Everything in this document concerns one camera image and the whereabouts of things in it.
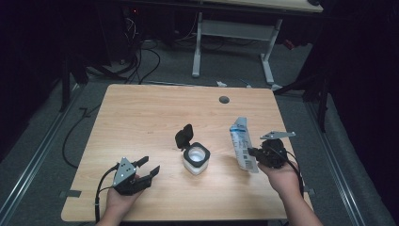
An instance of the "desk leg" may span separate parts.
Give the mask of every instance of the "desk leg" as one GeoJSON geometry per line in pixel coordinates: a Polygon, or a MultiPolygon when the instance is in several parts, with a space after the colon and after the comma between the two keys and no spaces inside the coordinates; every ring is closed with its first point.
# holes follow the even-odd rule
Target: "desk leg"
{"type": "Polygon", "coordinates": [[[269,45],[267,46],[266,53],[261,54],[261,60],[263,64],[264,76],[266,77],[266,83],[268,85],[274,84],[273,74],[270,70],[269,58],[273,50],[273,46],[276,42],[277,35],[279,34],[279,29],[281,27],[282,19],[278,19],[276,25],[273,29],[269,45]]]}
{"type": "Polygon", "coordinates": [[[199,12],[199,22],[197,25],[197,46],[194,53],[193,77],[200,77],[200,38],[202,34],[202,12],[199,12]]]}

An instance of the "round hole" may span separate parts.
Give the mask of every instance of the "round hole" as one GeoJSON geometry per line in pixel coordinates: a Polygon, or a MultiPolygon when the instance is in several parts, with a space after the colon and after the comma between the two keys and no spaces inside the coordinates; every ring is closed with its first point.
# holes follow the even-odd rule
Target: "round hole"
{"type": "Polygon", "coordinates": [[[205,152],[201,148],[193,148],[188,151],[188,157],[194,162],[200,162],[205,158],[205,152]]]}
{"type": "Polygon", "coordinates": [[[219,102],[222,103],[222,104],[227,104],[229,101],[230,101],[230,99],[227,96],[219,97],[219,102]]]}

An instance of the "human hand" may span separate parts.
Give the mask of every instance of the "human hand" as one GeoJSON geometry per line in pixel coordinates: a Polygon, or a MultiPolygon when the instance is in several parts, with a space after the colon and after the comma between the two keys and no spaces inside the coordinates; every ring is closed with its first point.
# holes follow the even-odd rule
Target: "human hand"
{"type": "MultiPolygon", "coordinates": [[[[297,168],[297,163],[292,162],[292,164],[297,168]]],[[[279,193],[281,198],[300,195],[298,177],[288,163],[285,163],[279,169],[272,169],[261,163],[258,163],[258,167],[267,175],[270,185],[279,193]]]]}
{"type": "Polygon", "coordinates": [[[137,192],[132,196],[122,196],[114,188],[109,188],[106,195],[105,212],[97,225],[120,225],[120,222],[131,209],[132,205],[136,202],[138,197],[144,190],[137,192]]]}

